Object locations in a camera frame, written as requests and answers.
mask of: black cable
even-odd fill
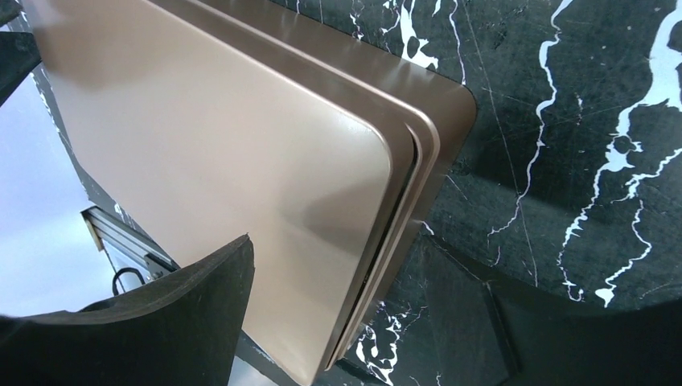
[[[119,278],[123,273],[134,273],[134,274],[136,274],[136,275],[138,276],[138,279],[140,279],[140,282],[142,283],[142,285],[145,285],[145,284],[146,284],[146,283],[145,283],[145,278],[142,276],[142,274],[140,273],[140,271],[138,271],[137,269],[132,268],[132,267],[121,268],[121,269],[119,269],[119,270],[113,275],[113,280],[112,280],[112,282],[111,282],[111,283],[112,283],[112,284],[111,284],[111,291],[113,292],[113,296],[118,296],[118,294],[119,294],[119,293],[118,293],[118,288],[116,287],[116,280],[118,280],[118,278]]]

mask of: black marble table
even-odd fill
[[[474,93],[475,127],[424,235],[575,302],[682,294],[680,2],[275,2]],[[425,266],[424,235],[346,355],[386,384],[452,384],[458,309],[433,269],[452,263]]]

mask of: black marble surface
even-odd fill
[[[629,310],[682,294],[682,4],[274,1],[474,93],[478,119],[425,234],[576,302]],[[444,310],[457,309],[423,248],[347,353],[387,384],[454,384]]]

